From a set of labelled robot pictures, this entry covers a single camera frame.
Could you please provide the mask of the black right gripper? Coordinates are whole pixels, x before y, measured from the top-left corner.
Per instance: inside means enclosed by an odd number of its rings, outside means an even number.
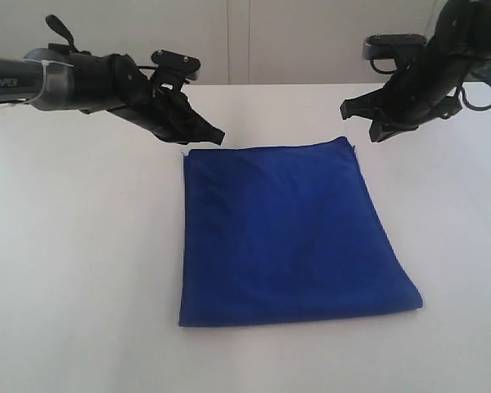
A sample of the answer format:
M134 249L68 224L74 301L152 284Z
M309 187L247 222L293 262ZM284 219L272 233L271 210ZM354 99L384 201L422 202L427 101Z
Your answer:
M394 60L396 71L378 92L344 100L342 119L357 116L372 120L371 141L384 142L432 120L448 120L458 114L462 110L459 90L475 68L470 34L469 25L437 27L414 57Z

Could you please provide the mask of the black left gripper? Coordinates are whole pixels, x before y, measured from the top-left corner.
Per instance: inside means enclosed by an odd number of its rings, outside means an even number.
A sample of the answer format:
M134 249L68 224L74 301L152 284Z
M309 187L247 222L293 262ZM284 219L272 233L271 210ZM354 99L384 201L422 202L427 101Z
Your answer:
M110 58L115 96L122 103L109 112L135 124L163 142L209 142L221 146L225 132L191 108L187 96L151 82L156 65L136 65L128 55Z

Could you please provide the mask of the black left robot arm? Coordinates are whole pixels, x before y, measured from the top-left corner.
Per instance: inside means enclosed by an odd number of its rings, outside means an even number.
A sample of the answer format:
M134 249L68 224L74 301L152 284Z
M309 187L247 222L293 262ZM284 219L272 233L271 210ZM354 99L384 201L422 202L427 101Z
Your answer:
M158 50L152 65L121 54L94 56L51 43L22 60L0 58L0 105L30 105L39 111L106 111L167 143L221 145L224 131L199 115L182 92L197 80L200 61Z

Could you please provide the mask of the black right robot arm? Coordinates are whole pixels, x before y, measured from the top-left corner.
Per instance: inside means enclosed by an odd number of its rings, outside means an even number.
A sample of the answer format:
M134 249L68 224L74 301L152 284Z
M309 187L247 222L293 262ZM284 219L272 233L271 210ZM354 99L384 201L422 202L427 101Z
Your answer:
M431 38L376 34L365 39L370 64L392 60L385 85L340 106L343 119L372 122L372 142L384 142L432 120L448 120L462 108L478 111L467 98L467 80L491 88L491 1L448 1Z

